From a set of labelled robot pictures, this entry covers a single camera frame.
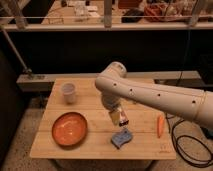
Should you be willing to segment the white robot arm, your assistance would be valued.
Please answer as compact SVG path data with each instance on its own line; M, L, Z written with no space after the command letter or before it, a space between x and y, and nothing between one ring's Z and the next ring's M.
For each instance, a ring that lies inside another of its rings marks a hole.
M213 92L135 82L126 79L126 73L122 63L112 62L96 77L95 86L107 110L115 110L124 98L213 130Z

